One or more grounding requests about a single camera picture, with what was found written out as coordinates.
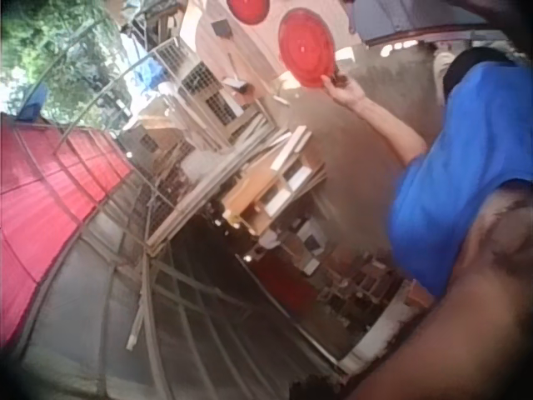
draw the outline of red circle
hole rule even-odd
[[[326,23],[313,11],[295,8],[280,24],[281,59],[294,78],[308,88],[322,86],[321,75],[335,72],[335,43]]]
[[[236,19],[246,25],[262,23],[270,11],[270,0],[227,0]]]

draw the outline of red round object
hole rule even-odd
[[[236,19],[246,25],[262,23],[270,11],[270,0],[227,0]]]
[[[278,35],[281,59],[302,86],[320,88],[321,75],[335,72],[335,43],[326,23],[313,11],[286,14]]]

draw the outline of concrete floor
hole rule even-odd
[[[429,143],[441,128],[432,53],[422,46],[379,55],[379,48],[354,47],[355,63],[340,66],[376,101],[410,124]],[[267,106],[280,126],[307,125],[320,141],[328,179],[317,194],[329,205],[336,231],[355,248],[388,249],[386,220],[401,165],[364,121],[335,104],[322,90],[281,90],[290,107]]]

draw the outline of person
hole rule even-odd
[[[495,396],[533,359],[531,70],[494,49],[460,54],[443,78],[445,122],[431,149],[346,79],[322,77],[406,166],[389,222],[395,260],[440,300],[349,398]]]

